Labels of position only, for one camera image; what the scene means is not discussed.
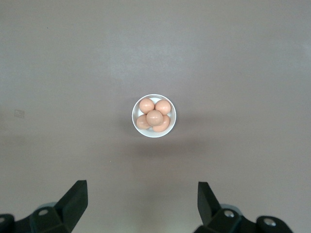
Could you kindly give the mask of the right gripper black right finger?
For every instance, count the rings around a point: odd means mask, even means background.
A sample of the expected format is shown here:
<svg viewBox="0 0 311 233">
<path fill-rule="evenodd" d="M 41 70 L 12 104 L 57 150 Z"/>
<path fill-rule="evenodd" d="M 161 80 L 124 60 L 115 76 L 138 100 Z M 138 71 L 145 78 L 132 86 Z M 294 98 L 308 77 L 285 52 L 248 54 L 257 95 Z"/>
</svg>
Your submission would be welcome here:
<svg viewBox="0 0 311 233">
<path fill-rule="evenodd" d="M 252 222 L 237 207 L 219 204 L 207 182 L 198 183 L 197 207 L 203 224 L 193 233 L 292 233 L 277 217 L 259 216 Z"/>
</svg>

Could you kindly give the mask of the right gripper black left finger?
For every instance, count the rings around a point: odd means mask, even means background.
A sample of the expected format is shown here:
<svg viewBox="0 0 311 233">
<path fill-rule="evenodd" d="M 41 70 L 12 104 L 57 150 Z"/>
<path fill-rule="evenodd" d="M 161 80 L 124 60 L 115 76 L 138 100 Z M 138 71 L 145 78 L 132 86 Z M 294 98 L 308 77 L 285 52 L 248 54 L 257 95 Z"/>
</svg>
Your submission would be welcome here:
<svg viewBox="0 0 311 233">
<path fill-rule="evenodd" d="M 0 214 L 0 233 L 72 233 L 87 208 L 87 181 L 77 181 L 58 201 L 46 203 L 16 221 Z"/>
</svg>

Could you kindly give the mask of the brown egg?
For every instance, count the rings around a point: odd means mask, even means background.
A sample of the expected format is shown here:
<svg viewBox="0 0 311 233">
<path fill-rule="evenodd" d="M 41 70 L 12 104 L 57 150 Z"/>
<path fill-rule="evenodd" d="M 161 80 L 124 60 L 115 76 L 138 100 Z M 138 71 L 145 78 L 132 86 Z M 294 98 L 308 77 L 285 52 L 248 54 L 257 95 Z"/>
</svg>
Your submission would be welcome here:
<svg viewBox="0 0 311 233">
<path fill-rule="evenodd" d="M 141 130 L 146 130 L 151 127 L 151 125 L 147 122 L 146 115 L 140 115 L 136 120 L 137 127 Z"/>
<path fill-rule="evenodd" d="M 156 133 L 160 133 L 160 132 L 165 131 L 168 128 L 170 121 L 171 120 L 170 120 L 169 116 L 167 116 L 167 115 L 163 116 L 162 124 L 158 125 L 158 126 L 153 126 L 152 127 L 153 131 Z"/>
<path fill-rule="evenodd" d="M 139 109 L 142 113 L 148 114 L 150 111 L 154 110 L 155 104 L 151 99 L 142 99 L 139 103 Z"/>
<path fill-rule="evenodd" d="M 167 115 L 171 111 L 171 105 L 167 100 L 159 100 L 155 104 L 155 110 L 159 111 L 162 115 Z"/>
<path fill-rule="evenodd" d="M 146 115 L 146 120 L 151 126 L 159 126 L 162 124 L 163 115 L 158 110 L 152 110 Z"/>
</svg>

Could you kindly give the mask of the white round bowl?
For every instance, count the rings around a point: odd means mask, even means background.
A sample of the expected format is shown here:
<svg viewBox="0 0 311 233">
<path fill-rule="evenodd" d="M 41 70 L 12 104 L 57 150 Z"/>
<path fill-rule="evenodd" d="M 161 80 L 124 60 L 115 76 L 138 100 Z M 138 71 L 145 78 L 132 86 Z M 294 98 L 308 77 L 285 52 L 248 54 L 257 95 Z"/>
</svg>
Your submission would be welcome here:
<svg viewBox="0 0 311 233">
<path fill-rule="evenodd" d="M 170 104 L 171 109 L 167 114 L 168 118 L 170 119 L 170 122 L 164 131 L 155 132 L 151 126 L 148 129 L 140 129 L 138 127 L 137 120 L 140 116 L 144 114 L 139 107 L 139 104 L 143 99 L 150 99 L 154 105 L 156 105 L 161 100 L 165 100 Z M 134 104 L 131 117 L 132 117 L 132 123 L 134 127 L 140 134 L 142 134 L 143 136 L 149 137 L 149 138 L 160 138 L 160 137 L 167 135 L 168 133 L 172 131 L 177 120 L 177 113 L 176 113 L 174 104 L 167 97 L 160 95 L 160 94 L 148 94 L 146 96 L 141 97 Z"/>
</svg>

